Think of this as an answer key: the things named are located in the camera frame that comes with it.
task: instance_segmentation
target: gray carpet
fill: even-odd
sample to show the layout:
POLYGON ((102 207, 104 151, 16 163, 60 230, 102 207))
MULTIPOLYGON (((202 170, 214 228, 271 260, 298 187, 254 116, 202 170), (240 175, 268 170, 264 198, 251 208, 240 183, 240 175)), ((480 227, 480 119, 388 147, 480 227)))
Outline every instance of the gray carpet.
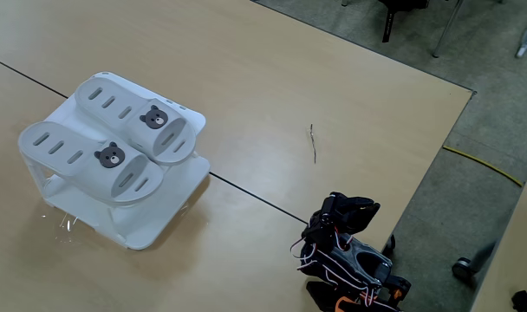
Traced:
MULTIPOLYGON (((350 0, 347 7, 341 0, 258 2, 477 91, 446 144, 527 179, 527 53, 514 58, 527 27, 527 0, 466 2, 439 59, 431 53, 455 0, 397 13, 390 43, 381 43, 387 10, 375 0, 350 0)), ((451 266, 503 233, 521 191, 502 175, 439 150, 394 231, 395 273, 413 284, 401 307, 467 311, 475 288, 454 279, 451 266)))

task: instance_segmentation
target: slot hole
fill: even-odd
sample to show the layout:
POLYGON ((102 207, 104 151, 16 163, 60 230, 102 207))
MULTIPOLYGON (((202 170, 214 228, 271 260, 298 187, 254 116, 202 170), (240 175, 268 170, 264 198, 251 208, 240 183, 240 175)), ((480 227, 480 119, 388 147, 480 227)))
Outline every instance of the slot hole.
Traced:
POLYGON ((51 154, 57 152, 58 149, 62 148, 62 146, 63 146, 64 143, 65 143, 65 142, 63 142, 63 141, 59 141, 59 142, 57 142, 57 144, 55 144, 54 147, 52 147, 52 149, 50 149, 50 150, 48 151, 48 154, 51 155, 51 154))
POLYGON ((111 103, 113 103, 114 101, 115 101, 115 97, 114 97, 114 96, 110 97, 109 99, 107 99, 107 101, 106 101, 105 103, 103 103, 103 104, 101 105, 101 108, 107 108, 107 107, 110 106, 111 103))
POLYGON ((167 144, 167 142, 169 142, 169 140, 172 139, 174 136, 175 136, 175 133, 171 133, 171 134, 169 134, 169 136, 166 137, 166 139, 163 140, 163 142, 161 142, 161 145, 165 145, 165 144, 167 144))
POLYGON ((32 145, 39 146, 40 143, 44 142, 49 137, 49 133, 43 134, 40 138, 36 139, 32 145))
POLYGON ((89 97, 88 99, 89 100, 93 100, 96 96, 100 95, 101 93, 101 88, 97 88, 89 97))
POLYGON ((133 177, 133 174, 129 173, 127 175, 127 177, 123 180, 123 182, 121 182, 121 184, 119 184, 119 187, 123 187, 128 182, 128 180, 130 180, 132 177, 133 177))
MULTIPOLYGON (((171 100, 166 100, 166 102, 169 103, 169 104, 178 105, 177 103, 175 103, 175 102, 173 102, 173 101, 171 101, 171 100)), ((179 108, 180 108, 180 109, 184 109, 184 110, 186 110, 186 107, 184 107, 184 106, 182 106, 182 105, 179 105, 179 108)))
POLYGON ((173 152, 176 153, 181 147, 183 147, 184 144, 185 144, 184 141, 180 142, 179 146, 177 146, 177 148, 175 148, 173 152))
POLYGON ((67 163, 68 164, 73 164, 81 156, 82 156, 82 151, 78 151, 77 153, 75 153, 75 155, 71 156, 71 158, 67 160, 67 163))
POLYGON ((136 189, 134 189, 135 192, 138 192, 139 189, 142 188, 142 186, 144 186, 144 184, 148 182, 148 178, 145 178, 144 180, 142 180, 142 182, 140 182, 140 184, 138 186, 136 186, 136 189))
POLYGON ((119 119, 125 118, 125 116, 127 116, 131 112, 131 110, 132 110, 131 107, 125 108, 125 110, 122 111, 121 114, 119 114, 119 119))

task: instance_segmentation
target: yellow cable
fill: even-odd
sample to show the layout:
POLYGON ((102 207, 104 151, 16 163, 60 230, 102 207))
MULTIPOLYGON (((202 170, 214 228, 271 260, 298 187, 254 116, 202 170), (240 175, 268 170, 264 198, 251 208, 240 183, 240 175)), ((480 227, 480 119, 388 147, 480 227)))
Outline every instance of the yellow cable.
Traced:
POLYGON ((486 162, 486 161, 484 161, 484 160, 481 160, 481 159, 479 159, 479 158, 477 158, 477 157, 473 157, 473 156, 471 156, 470 154, 466 154, 466 153, 464 153, 464 152, 461 152, 461 151, 459 151, 459 150, 457 150, 457 149, 454 149, 454 148, 452 148, 452 147, 449 147, 449 146, 443 146, 443 148, 446 149, 447 151, 451 151, 451 152, 456 153, 456 154, 458 154, 458 155, 462 155, 462 156, 464 156, 464 157, 467 157, 467 158, 469 158, 469 159, 471 159, 471 160, 475 160, 475 161, 477 161, 479 164, 481 164, 481 165, 483 165, 483 166, 486 166, 486 167, 489 167, 489 168, 491 168, 492 170, 494 170, 494 171, 496 171, 496 172, 498 172, 498 173, 504 175, 506 178, 512 180, 512 182, 516 183, 516 184, 519 185, 520 187, 524 187, 524 184, 523 184, 522 182, 520 182, 518 179, 512 177, 510 174, 508 174, 508 173, 506 173, 506 172, 504 172, 504 171, 502 171, 502 170, 496 168, 495 166, 489 164, 488 162, 486 162))

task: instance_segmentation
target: plastic stand base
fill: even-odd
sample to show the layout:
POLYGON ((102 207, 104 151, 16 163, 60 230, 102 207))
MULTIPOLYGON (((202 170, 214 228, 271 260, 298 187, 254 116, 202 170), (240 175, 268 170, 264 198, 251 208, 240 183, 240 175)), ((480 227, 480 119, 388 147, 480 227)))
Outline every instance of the plastic stand base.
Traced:
POLYGON ((58 176, 53 176, 45 186, 47 193, 53 195, 45 198, 45 201, 113 239, 106 235, 97 222, 99 213, 110 211, 115 229, 122 237, 117 243, 130 249, 142 250, 153 243, 209 172, 208 160, 193 155, 184 163, 171 167, 154 194, 128 206, 102 203, 58 176))

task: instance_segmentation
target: metal chair leg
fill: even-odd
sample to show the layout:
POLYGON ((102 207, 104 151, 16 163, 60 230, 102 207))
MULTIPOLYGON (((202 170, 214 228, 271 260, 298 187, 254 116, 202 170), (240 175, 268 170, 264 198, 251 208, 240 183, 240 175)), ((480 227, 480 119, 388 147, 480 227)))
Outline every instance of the metal chair leg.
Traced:
POLYGON ((483 268, 487 260, 489 260, 489 257, 491 256, 492 251, 495 249, 496 245, 497 241, 487 244, 485 247, 476 252, 472 260, 465 257, 459 258, 458 261, 452 266, 452 273, 454 276, 461 281, 469 283, 473 276, 478 273, 483 268))
POLYGON ((452 22, 456 19, 456 16, 458 15, 458 12, 460 11, 460 8, 462 7, 462 3, 464 3, 464 0, 458 0, 456 2, 456 6, 454 7, 454 10, 452 11, 451 18, 448 20, 448 23, 446 24, 445 30, 443 31, 443 35, 439 39, 439 43, 437 43, 437 48, 435 48, 435 51, 433 51, 433 57, 439 57, 440 48, 443 45, 443 42, 448 34, 448 31, 452 27, 452 22))

